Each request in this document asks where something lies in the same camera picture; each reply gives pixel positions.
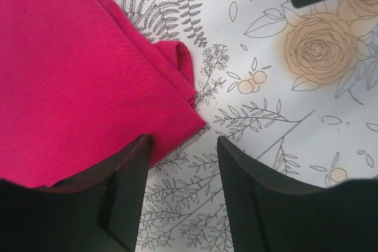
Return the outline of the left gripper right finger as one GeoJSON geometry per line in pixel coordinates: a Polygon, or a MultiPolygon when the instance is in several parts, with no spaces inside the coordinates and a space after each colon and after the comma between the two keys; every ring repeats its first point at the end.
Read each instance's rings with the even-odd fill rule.
{"type": "Polygon", "coordinates": [[[377,180],[322,188],[283,175],[219,137],[235,251],[376,251],[377,180]]]}

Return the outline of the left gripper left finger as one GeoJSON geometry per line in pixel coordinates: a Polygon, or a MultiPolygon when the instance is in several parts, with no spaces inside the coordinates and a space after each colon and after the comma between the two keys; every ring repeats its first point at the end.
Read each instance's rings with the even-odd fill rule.
{"type": "Polygon", "coordinates": [[[140,135],[53,186],[2,179],[1,250],[134,251],[151,148],[151,137],[140,135]]]}

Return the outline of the magenta t shirt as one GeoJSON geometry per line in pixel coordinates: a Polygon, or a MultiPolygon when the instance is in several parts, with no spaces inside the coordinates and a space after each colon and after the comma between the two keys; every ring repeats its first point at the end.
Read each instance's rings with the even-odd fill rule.
{"type": "Polygon", "coordinates": [[[158,162],[201,130],[191,56],[113,0],[1,0],[1,178],[50,186],[141,134],[158,162]]]}

